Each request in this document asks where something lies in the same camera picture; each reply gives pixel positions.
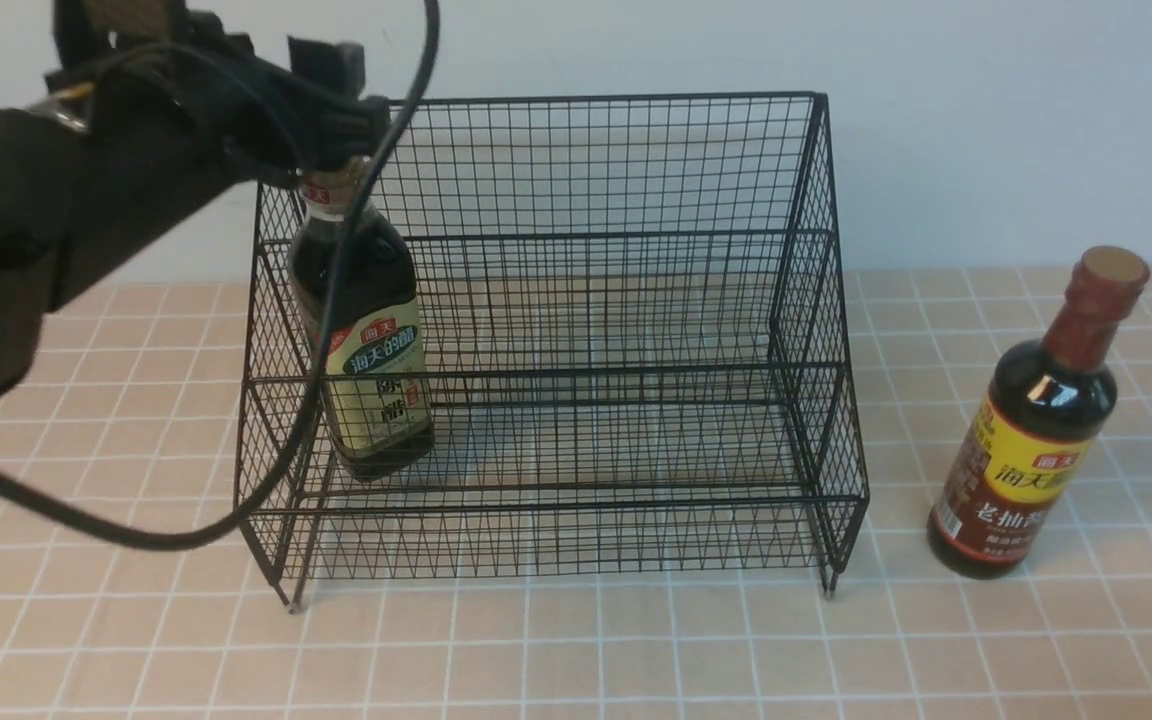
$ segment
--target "black cable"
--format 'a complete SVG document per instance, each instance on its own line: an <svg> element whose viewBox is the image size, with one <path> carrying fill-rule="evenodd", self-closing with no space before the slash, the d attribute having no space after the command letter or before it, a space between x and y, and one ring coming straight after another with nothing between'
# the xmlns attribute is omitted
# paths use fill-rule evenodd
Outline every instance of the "black cable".
<svg viewBox="0 0 1152 720"><path fill-rule="evenodd" d="M370 200L372 188L379 181L380 172L384 169L385 164L389 161L389 156L393 156L393 151L396 149L397 142L401 141L403 131L411 123L412 115L416 114L416 106L420 104L420 99L424 99L430 77L434 74L434 60L435 55L438 55L438 40L442 22L440 22L438 0L424 0L424 3L425 46L420 52L420 65L416 69L416 77L412 78L411 86L407 91L407 97L404 97L402 106L399 108L397 115L393 119L388 131L385 132L379 146L376 147L376 154L372 156L367 165L367 172L362 180L358 195L353 200L351 206L349 206L346 220L339 228L340 250L333 259L332 268L329 268L328 295L326 295L326 301L324 302L324 328L335 327L335 323L338 323L340 279L344 274L346 258L349 255L346 251L346 245L357 237L357 230L362 222L362 213L364 213L367 200ZM182 51L180 46L173 47L175 51ZM137 47L132 50L132 53L139 55L146 53L146 47ZM211 60L204 54L197 53L197 51L187 50L183 53L210 61L212 67L223 70L215 60ZM250 94L257 96L251 91L251 88L243 85L242 82L238 83L238 86L250 92ZM279 129L285 132L288 141L291 141L291 134L287 132L287 128L280 126ZM300 156L300 151L294 146L294 143L291 151L294 154ZM326 356L329 354L331 346L332 333L324 329L320 333L319 346L314 348L314 363L312 363L310 379L308 379L305 396L301 400L301 408L297 410L296 419L291 424L291 433L288 434L288 441L285 442L278 456L275 456L274 465L271 467L268 473L265 473L265 478L262 479L260 484L257 484L247 500L238 503L236 509L230 511L229 515L217 520L215 523L183 533L149 532L147 530L113 523L113 521L100 518L100 516L92 515L90 511L79 510L78 507L61 502L54 497L29 487L26 484L20 483L6 473L0 473L0 497L6 501L24 507L24 509L37 511L38 515L45 516L47 520L54 520L61 525L101 539L101 541L122 544L122 546L134 550L182 551L194 550L205 546L205 544L218 541L221 537L233 532L252 511L259 510L260 506L273 495L278 484L283 482L283 477L288 473L288 470L291 469L291 462L296 458L298 452L301 452L301 445L305 442L308 431L314 424L317 400L319 400L319 393L323 388Z"/></svg>

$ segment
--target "table surface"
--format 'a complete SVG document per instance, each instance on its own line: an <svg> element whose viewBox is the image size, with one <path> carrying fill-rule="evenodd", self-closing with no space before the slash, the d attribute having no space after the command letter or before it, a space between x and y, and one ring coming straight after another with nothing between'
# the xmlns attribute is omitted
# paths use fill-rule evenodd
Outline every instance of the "table surface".
<svg viewBox="0 0 1152 720"><path fill-rule="evenodd" d="M1152 283L1102 441L1007 579L923 521L1002 348L1066 268L847 274L873 503L833 600L791 571L323 583L285 614L237 536L86 541L0 503L0 717L1152 719ZM0 468L116 520L229 509L247 288L99 288L0 402Z"/></svg>

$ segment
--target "wire mesh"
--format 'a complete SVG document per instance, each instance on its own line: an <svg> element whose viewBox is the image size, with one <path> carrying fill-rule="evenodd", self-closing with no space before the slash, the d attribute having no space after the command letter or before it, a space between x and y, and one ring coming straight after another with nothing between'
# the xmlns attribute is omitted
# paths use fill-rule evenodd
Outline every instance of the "wire mesh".
<svg viewBox="0 0 1152 720"><path fill-rule="evenodd" d="M361 484L320 423L247 529L275 588L770 566L833 588L869 492L823 94L430 101L374 200L420 275L435 446ZM236 500L306 386L302 218L262 188Z"/></svg>

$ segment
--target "red logo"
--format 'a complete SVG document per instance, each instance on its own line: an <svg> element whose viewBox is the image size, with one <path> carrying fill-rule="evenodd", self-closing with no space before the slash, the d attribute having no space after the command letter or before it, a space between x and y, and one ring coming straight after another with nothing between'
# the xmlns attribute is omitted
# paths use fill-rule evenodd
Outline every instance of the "red logo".
<svg viewBox="0 0 1152 720"><path fill-rule="evenodd" d="M305 183L305 199L317 202L319 205L332 204L332 194L325 187Z"/></svg>
<svg viewBox="0 0 1152 720"><path fill-rule="evenodd" d="M392 334L397 332L397 320L393 318L385 318L384 320L376 320L362 328L362 342L371 342L380 340L380 338L392 336Z"/></svg>
<svg viewBox="0 0 1152 720"><path fill-rule="evenodd" d="M1076 452L1051 452L1047 455L1034 457L1034 468L1041 470L1064 470L1073 468L1074 462L1078 462Z"/></svg>
<svg viewBox="0 0 1152 720"><path fill-rule="evenodd" d="M349 340L348 328L332 333L332 350L329 350L329 355L340 350L340 346L344 344L344 341L347 340Z"/></svg>

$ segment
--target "vinegar bottle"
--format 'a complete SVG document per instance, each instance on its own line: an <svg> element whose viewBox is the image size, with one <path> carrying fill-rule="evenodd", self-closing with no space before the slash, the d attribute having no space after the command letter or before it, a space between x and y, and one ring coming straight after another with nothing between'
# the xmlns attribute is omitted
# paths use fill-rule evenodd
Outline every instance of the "vinegar bottle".
<svg viewBox="0 0 1152 720"><path fill-rule="evenodd" d="M308 219L289 250L291 287L310 342L332 334L323 404L332 445L358 482L410 465L434 446L429 384L376 373L422 373L424 336L416 267L397 229L367 206L349 245L338 313L324 328L328 272L340 252L339 232L357 195L362 162L314 173L303 183Z"/></svg>
<svg viewBox="0 0 1152 720"><path fill-rule="evenodd" d="M1043 340L998 361L929 515L929 543L942 564L991 579L1025 559L1114 411L1117 386L1105 357L1147 280L1149 265L1134 252L1093 247L1074 266Z"/></svg>

